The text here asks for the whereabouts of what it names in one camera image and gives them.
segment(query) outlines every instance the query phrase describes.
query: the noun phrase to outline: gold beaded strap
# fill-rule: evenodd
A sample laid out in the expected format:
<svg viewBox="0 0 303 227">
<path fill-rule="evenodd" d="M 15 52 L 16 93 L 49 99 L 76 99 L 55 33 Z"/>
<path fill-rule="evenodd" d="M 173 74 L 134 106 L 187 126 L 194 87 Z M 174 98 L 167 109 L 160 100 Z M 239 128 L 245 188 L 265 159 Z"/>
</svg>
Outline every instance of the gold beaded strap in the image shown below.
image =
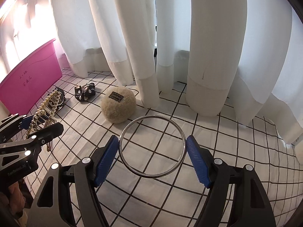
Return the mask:
<svg viewBox="0 0 303 227">
<path fill-rule="evenodd" d="M 54 90 L 45 99 L 45 101 L 43 101 L 41 106 L 37 109 L 36 113 L 34 114 L 33 119 L 31 120 L 31 124 L 26 133 L 26 139 L 28 139 L 33 132 L 43 129 L 57 122 L 54 116 L 60 100 L 60 96 L 61 93 L 57 90 Z"/>
</svg>

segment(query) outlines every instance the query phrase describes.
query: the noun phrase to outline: beige ball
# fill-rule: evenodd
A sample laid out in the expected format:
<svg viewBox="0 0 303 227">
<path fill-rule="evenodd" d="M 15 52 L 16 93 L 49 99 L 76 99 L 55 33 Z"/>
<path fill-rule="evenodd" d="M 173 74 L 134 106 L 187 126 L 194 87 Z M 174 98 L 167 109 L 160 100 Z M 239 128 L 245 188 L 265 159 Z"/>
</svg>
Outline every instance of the beige ball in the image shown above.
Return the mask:
<svg viewBox="0 0 303 227">
<path fill-rule="evenodd" d="M 125 87 L 110 88 L 102 98 L 101 110 L 104 117 L 111 123 L 126 121 L 136 110 L 136 97 Z"/>
</svg>

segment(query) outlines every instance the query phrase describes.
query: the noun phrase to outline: curtain fold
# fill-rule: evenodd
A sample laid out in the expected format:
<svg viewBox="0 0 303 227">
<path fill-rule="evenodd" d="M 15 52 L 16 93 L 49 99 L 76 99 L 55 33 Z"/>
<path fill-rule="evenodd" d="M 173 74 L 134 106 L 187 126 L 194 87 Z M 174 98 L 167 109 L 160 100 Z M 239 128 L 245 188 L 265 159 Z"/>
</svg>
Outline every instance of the curtain fold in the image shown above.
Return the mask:
<svg viewBox="0 0 303 227">
<path fill-rule="evenodd" d="M 174 82 L 187 82 L 191 0 L 156 0 L 157 80 L 168 93 Z"/>
<path fill-rule="evenodd" d="M 145 108 L 159 104 L 154 62 L 155 0 L 115 0 L 132 70 Z"/>
<path fill-rule="evenodd" d="M 247 0 L 242 54 L 229 97 L 247 125 L 270 96 L 283 67 L 291 34 L 287 0 Z"/>
<path fill-rule="evenodd" d="M 97 36 L 88 0 L 49 0 L 58 38 L 75 74 L 110 71 Z"/>
<path fill-rule="evenodd" d="M 260 114 L 271 119 L 286 144 L 303 133 L 303 25 L 292 9 L 292 28 L 285 62 Z"/>
<path fill-rule="evenodd" d="M 8 74 L 7 67 L 2 58 L 1 48 L 0 48 L 0 82 L 6 77 Z"/>
<path fill-rule="evenodd" d="M 191 0 L 186 101 L 203 116 L 217 115 L 239 63 L 246 0 Z"/>
<path fill-rule="evenodd" d="M 108 65 L 122 85 L 131 85 L 133 76 L 114 0 L 89 0 L 99 42 Z"/>
</svg>

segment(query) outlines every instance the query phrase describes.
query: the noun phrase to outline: pink plastic bin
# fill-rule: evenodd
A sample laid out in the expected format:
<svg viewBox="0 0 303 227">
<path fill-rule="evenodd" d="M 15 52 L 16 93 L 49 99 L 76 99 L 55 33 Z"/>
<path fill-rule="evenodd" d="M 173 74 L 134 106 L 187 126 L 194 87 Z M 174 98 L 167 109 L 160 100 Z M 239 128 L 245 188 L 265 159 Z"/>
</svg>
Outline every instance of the pink plastic bin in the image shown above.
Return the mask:
<svg viewBox="0 0 303 227">
<path fill-rule="evenodd" d="M 28 114 L 62 77 L 52 39 L 21 61 L 0 83 L 0 101 L 12 114 Z"/>
</svg>

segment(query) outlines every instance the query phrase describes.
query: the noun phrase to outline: metal ring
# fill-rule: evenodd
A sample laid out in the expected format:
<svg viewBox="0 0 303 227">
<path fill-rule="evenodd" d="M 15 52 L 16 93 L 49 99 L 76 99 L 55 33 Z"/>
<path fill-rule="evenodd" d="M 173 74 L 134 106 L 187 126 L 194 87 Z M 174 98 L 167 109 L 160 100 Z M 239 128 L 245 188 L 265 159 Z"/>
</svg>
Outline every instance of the metal ring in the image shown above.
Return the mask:
<svg viewBox="0 0 303 227">
<path fill-rule="evenodd" d="M 153 175 L 150 175 L 150 174 L 145 174 L 145 173 L 142 173 L 140 171 L 138 171 L 137 169 L 131 167 L 125 160 L 123 154 L 122 154 L 122 141 L 123 141 L 123 138 L 124 138 L 124 135 L 127 131 L 127 129 L 132 126 L 134 123 L 137 123 L 138 121 L 140 120 L 144 120 L 144 119 L 148 119 L 148 118 L 156 118 L 156 119 L 161 119 L 161 120 L 166 120 L 167 122 L 171 123 L 174 127 L 177 128 L 177 130 L 180 132 L 181 134 L 181 137 L 182 137 L 182 141 L 183 141 L 183 152 L 182 152 L 182 155 L 179 159 L 179 161 L 172 167 L 170 168 L 169 170 L 163 172 L 163 173 L 160 173 L 160 174 L 153 174 Z M 142 116 L 142 117 L 139 117 L 133 121 L 131 121 L 125 128 L 124 130 L 122 131 L 120 137 L 119 137 L 119 154 L 120 154 L 120 157 L 121 157 L 121 160 L 123 162 L 123 164 L 126 166 L 126 168 L 128 170 L 130 170 L 132 173 L 140 176 L 140 177 L 144 177 L 144 178 L 158 178 L 158 177 L 164 177 L 170 173 L 172 173 L 175 169 L 178 168 L 178 166 L 183 162 L 184 158 L 185 158 L 185 155 L 186 155 L 186 138 L 185 138 L 185 135 L 184 135 L 184 132 L 182 131 L 182 129 L 180 128 L 180 126 L 177 125 L 176 122 L 172 121 L 171 119 L 169 118 L 166 118 L 166 117 L 163 117 L 163 116 L 160 116 L 160 115 L 146 115 L 146 116 Z"/>
</svg>

